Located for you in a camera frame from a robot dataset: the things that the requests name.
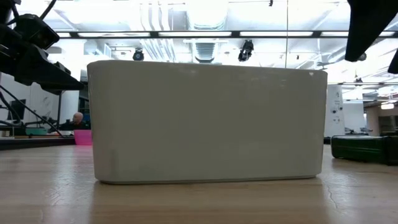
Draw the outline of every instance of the wooden table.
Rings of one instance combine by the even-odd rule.
[[[0,223],[398,223],[398,167],[325,146],[313,179],[104,185],[90,147],[1,151]]]

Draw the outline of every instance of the person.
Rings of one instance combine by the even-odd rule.
[[[64,124],[61,124],[59,127],[60,131],[73,131],[73,130],[80,130],[80,129],[89,129],[90,125],[86,124],[83,121],[83,114],[80,112],[77,112],[73,115],[72,122],[66,122]]]

